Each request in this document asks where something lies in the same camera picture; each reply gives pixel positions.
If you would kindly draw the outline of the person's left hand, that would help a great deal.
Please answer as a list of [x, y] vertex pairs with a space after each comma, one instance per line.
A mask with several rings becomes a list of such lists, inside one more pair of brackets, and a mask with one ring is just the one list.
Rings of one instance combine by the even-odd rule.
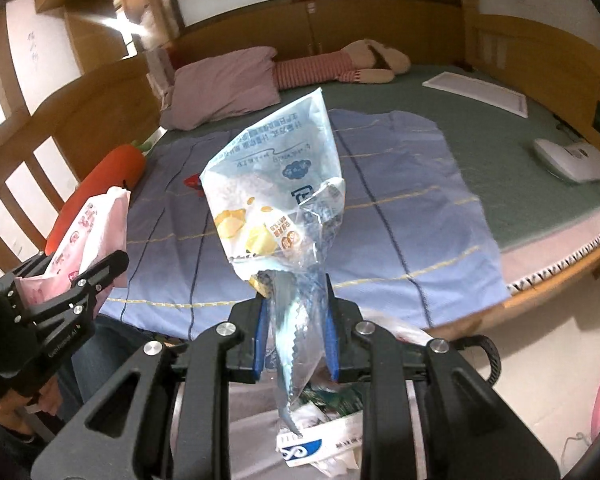
[[[35, 404], [42, 412], [56, 415], [62, 403], [58, 378], [56, 376], [50, 378], [36, 397], [38, 400]], [[23, 417], [26, 407], [31, 402], [31, 398], [22, 396], [15, 390], [9, 390], [0, 400], [0, 425], [17, 434], [33, 436], [33, 428]]]

